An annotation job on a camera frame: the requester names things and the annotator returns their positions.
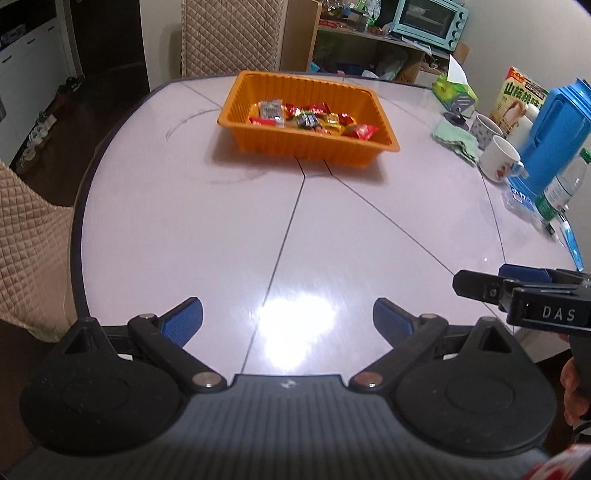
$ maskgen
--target patterned mug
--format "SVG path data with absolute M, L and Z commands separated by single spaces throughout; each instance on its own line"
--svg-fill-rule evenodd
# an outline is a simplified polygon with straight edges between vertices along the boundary
M 480 113 L 476 116 L 470 133 L 478 140 L 478 148 L 481 150 L 486 150 L 492 142 L 492 137 L 495 135 L 503 136 L 503 132 L 499 126 L 486 115 L 481 115 Z

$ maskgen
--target chair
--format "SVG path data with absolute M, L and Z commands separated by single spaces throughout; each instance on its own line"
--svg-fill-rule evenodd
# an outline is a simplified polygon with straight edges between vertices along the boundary
M 288 0 L 183 0 L 184 78 L 279 70 Z
M 45 342 L 59 341 L 76 320 L 68 262 L 73 215 L 0 162 L 0 318 Z

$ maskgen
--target table seam line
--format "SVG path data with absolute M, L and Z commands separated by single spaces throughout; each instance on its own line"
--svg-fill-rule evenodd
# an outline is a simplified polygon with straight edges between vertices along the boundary
M 217 103 L 214 102 L 213 100 L 211 100 L 211 98 L 206 97 L 204 94 L 202 94 L 201 92 L 198 92 L 197 90 L 195 90 L 194 88 L 191 88 L 189 85 L 187 85 L 184 80 L 179 82 L 182 86 L 184 86 L 185 88 L 188 88 L 189 90 L 191 90 L 192 92 L 196 93 L 197 95 L 205 98 L 206 100 L 210 101 L 211 103 L 213 103 L 214 105 L 217 105 L 218 107 L 222 108 L 222 106 Z
M 261 307 L 264 307 L 265 306 L 265 303 L 267 302 L 267 298 L 269 297 L 269 293 L 271 291 L 271 287 L 273 285 L 273 281 L 275 280 L 275 274 L 277 273 L 277 268 L 279 266 L 279 262 L 281 261 L 281 256 L 283 254 L 283 249 L 285 247 L 285 243 L 287 242 L 287 236 L 290 233 L 291 224 L 293 223 L 293 219 L 294 219 L 294 217 L 296 215 L 297 206 L 298 206 L 298 203 L 300 202 L 301 192 L 304 190 L 304 183 L 305 182 L 306 182 L 306 175 L 304 175 L 304 178 L 301 181 L 300 191 L 297 194 L 295 205 L 293 207 L 293 210 L 291 211 L 290 221 L 289 221 L 289 223 L 287 223 L 287 230 L 285 231 L 285 235 L 283 236 L 283 241 L 281 243 L 281 248 L 279 249 L 279 254 L 277 255 L 277 260 L 275 261 L 275 266 L 273 267 L 273 272 L 271 273 L 271 279 L 269 280 L 269 285 L 267 287 L 267 291 L 265 292 L 265 298 L 262 301 Z M 256 320 L 255 329 L 252 332 L 251 341 L 248 343 L 248 349 L 246 350 L 246 356 L 244 357 L 244 362 L 242 363 L 242 367 L 240 368 L 239 375 L 243 375 L 244 374 L 244 369 L 246 368 L 246 363 L 248 362 L 248 357 L 250 356 L 250 353 L 251 353 L 251 350 L 252 350 L 252 345 L 254 344 L 256 334 L 258 333 L 258 326 L 259 326 L 259 321 L 257 319 Z
M 505 248 L 503 247 L 503 239 L 501 238 L 501 230 L 499 229 L 499 222 L 496 220 L 496 213 L 495 213 L 495 208 L 492 205 L 491 194 L 488 192 L 488 188 L 486 186 L 486 181 L 485 181 L 484 177 L 482 175 L 480 175 L 480 178 L 482 179 L 482 183 L 484 185 L 486 196 L 488 197 L 488 202 L 489 202 L 489 204 L 491 206 L 492 217 L 495 220 L 496 233 L 499 236 L 499 243 L 501 245 L 501 253 L 503 254 L 503 263 L 507 263 L 507 258 L 505 256 Z
M 394 220 L 392 220 L 388 215 L 386 215 L 383 211 L 381 211 L 379 208 L 377 208 L 373 203 L 371 203 L 368 199 L 366 199 L 365 197 L 363 197 L 361 194 L 359 194 L 358 192 L 356 192 L 355 190 L 353 190 L 349 185 L 347 185 L 343 180 L 341 180 L 340 178 L 338 178 L 336 175 L 334 175 L 331 171 L 330 174 L 340 183 L 342 183 L 345 187 L 347 187 L 350 191 L 352 191 L 355 195 L 357 195 L 360 199 L 362 199 L 365 203 L 367 203 L 371 208 L 373 208 L 374 210 L 376 210 L 380 215 L 382 215 L 384 218 L 386 218 L 387 220 L 389 220 L 394 226 L 396 226 L 402 233 L 404 233 L 404 235 L 406 235 L 407 237 L 409 237 L 415 244 L 417 244 L 420 248 L 422 248 L 423 250 L 425 250 L 426 253 L 429 254 L 429 256 L 433 257 L 433 259 L 439 263 L 445 270 L 447 270 L 451 275 L 454 275 L 454 272 L 449 269 L 441 260 L 439 260 L 433 253 L 431 253 L 422 243 L 420 243 L 418 240 L 416 240 L 410 233 L 408 233 L 404 228 L 402 228 L 399 224 L 397 224 Z M 493 312 L 493 310 L 483 301 L 481 302 L 496 318 L 499 318 L 495 312 Z
M 353 190 L 349 185 L 347 185 L 343 180 L 341 180 L 340 178 L 338 178 L 337 176 L 335 176 L 334 174 L 332 175 L 334 178 L 336 178 L 337 181 L 339 181 L 340 183 L 342 183 L 347 189 L 349 189 L 351 192 L 353 192 L 355 195 L 357 195 L 357 197 L 359 197 L 360 199 L 362 199 L 365 203 L 367 203 L 371 208 L 373 208 L 376 212 L 378 212 L 380 215 L 382 215 L 386 220 L 390 221 L 391 224 L 393 224 L 394 226 L 396 226 L 402 233 L 404 233 L 404 235 L 406 235 L 408 238 L 410 238 L 415 244 L 417 244 L 420 248 L 422 248 L 423 250 L 425 250 L 426 253 L 429 254 L 429 256 L 433 257 L 433 259 L 439 263 L 445 270 L 447 270 L 449 273 L 451 273 L 453 275 L 453 272 L 447 267 L 447 265 L 445 265 L 441 260 L 439 260 L 435 255 L 433 255 L 433 253 L 431 253 L 421 242 L 419 242 L 418 240 L 416 240 L 410 233 L 408 233 L 404 228 L 402 228 L 399 224 L 397 224 L 394 220 L 392 220 L 388 215 L 386 215 L 382 210 L 380 210 L 378 207 L 376 207 L 373 203 L 371 203 L 368 199 L 366 199 L 365 197 L 363 197 L 363 195 L 361 195 L 360 193 L 356 192 L 355 190 Z

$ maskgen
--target table edge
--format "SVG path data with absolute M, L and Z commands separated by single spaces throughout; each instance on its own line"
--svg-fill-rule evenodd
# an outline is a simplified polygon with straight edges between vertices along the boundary
M 381 79 L 371 79 L 356 75 L 336 75 L 334 73 L 320 73 L 320 72 L 273 72 L 273 73 L 283 73 L 283 74 L 292 74 L 292 75 L 305 75 L 305 76 L 334 76 L 336 78 L 342 79 L 362 79 L 362 80 L 371 80 L 373 82 L 385 82 L 385 83 L 394 83 L 397 85 L 405 85 L 408 87 L 419 88 L 423 90 L 430 90 L 428 87 L 423 85 L 414 85 L 412 83 L 405 83 L 405 82 L 389 82 L 387 80 Z M 86 290 L 84 288 L 84 278 L 82 274 L 82 226 L 84 222 L 84 212 L 86 210 L 86 201 L 88 199 L 88 194 L 90 192 L 90 187 L 92 185 L 92 180 L 95 177 L 95 173 L 97 168 L 99 167 L 100 161 L 102 160 L 105 152 L 111 142 L 113 141 L 115 135 L 119 132 L 121 127 L 125 125 L 127 120 L 131 118 L 131 116 L 148 100 L 150 100 L 154 95 L 159 93 L 161 90 L 164 90 L 169 85 L 174 83 L 181 83 L 181 82 L 189 82 L 191 80 L 206 80 L 211 78 L 222 78 L 222 77 L 235 77 L 237 73 L 229 73 L 223 75 L 212 75 L 206 77 L 190 77 L 190 78 L 180 78 L 169 80 L 159 86 L 157 86 L 153 91 L 151 91 L 147 96 L 142 98 L 138 103 L 135 104 L 129 111 L 111 128 L 109 133 L 103 138 L 103 140 L 99 143 L 97 148 L 95 149 L 95 154 L 86 169 L 84 176 L 82 177 L 82 181 L 80 182 L 80 186 L 78 188 L 78 192 L 76 194 L 76 200 L 74 202 L 74 218 L 72 220 L 72 232 L 70 235 L 70 278 L 72 281 L 72 295 L 74 297 L 74 308 L 76 309 L 76 316 L 78 318 L 89 317 L 90 310 L 88 308 L 88 302 L 86 300 Z

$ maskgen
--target human hand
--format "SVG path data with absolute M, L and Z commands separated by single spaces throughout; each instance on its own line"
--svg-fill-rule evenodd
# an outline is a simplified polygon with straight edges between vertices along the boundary
M 562 340 L 568 341 L 566 336 L 560 336 Z M 560 374 L 560 383 L 564 387 L 564 419 L 566 423 L 573 426 L 577 423 L 582 415 L 585 415 L 589 410 L 589 400 L 587 400 L 580 392 L 579 387 L 579 373 L 574 364 L 574 359 L 566 362 L 562 373 Z

